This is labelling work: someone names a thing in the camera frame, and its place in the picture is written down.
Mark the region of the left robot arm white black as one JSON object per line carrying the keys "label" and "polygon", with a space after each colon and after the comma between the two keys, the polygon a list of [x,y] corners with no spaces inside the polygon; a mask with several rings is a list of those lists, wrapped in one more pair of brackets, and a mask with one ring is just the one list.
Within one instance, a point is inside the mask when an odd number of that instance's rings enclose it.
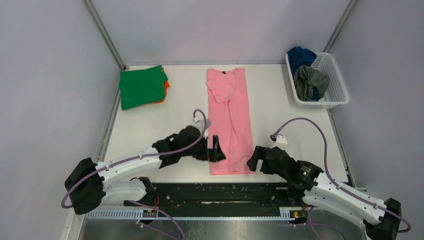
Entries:
{"label": "left robot arm white black", "polygon": [[208,140],[203,131],[189,125],[133,156],[99,163],[85,158],[64,182],[67,193],[62,207],[83,215],[102,205],[131,205],[133,201],[150,204],[156,198],[156,189],[141,174],[177,164],[183,157],[212,163],[225,160],[219,137],[212,137],[211,147]]}

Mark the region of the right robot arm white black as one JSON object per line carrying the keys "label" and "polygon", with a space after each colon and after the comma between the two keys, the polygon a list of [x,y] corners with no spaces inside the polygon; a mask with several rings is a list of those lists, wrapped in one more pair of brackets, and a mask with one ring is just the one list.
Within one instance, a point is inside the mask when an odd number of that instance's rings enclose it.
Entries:
{"label": "right robot arm white black", "polygon": [[293,204],[318,207],[350,221],[372,240],[394,240],[400,227],[401,204],[389,198],[382,200],[366,195],[328,177],[319,166],[295,160],[281,148],[256,146],[247,161],[251,171],[278,175],[287,182],[287,198]]}

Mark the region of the pink t shirt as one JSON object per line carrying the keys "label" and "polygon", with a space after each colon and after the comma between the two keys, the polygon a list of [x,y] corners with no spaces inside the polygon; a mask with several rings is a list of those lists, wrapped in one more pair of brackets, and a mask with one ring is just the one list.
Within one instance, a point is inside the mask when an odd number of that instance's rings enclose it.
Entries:
{"label": "pink t shirt", "polygon": [[208,133],[217,135],[225,159],[209,165],[211,175],[252,174],[247,162],[254,152],[244,68],[208,69]]}

